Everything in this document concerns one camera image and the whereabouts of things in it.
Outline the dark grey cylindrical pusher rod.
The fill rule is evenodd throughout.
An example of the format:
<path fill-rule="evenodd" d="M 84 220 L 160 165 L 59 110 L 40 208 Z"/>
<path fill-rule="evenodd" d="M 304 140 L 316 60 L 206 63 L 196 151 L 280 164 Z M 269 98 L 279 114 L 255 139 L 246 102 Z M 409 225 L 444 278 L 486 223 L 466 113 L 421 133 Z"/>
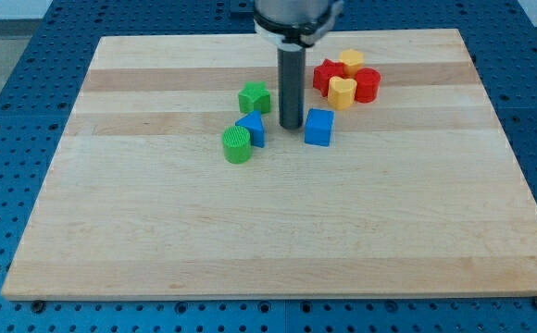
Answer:
<path fill-rule="evenodd" d="M 306 52 L 278 51 L 279 121 L 287 130 L 303 123 Z"/>

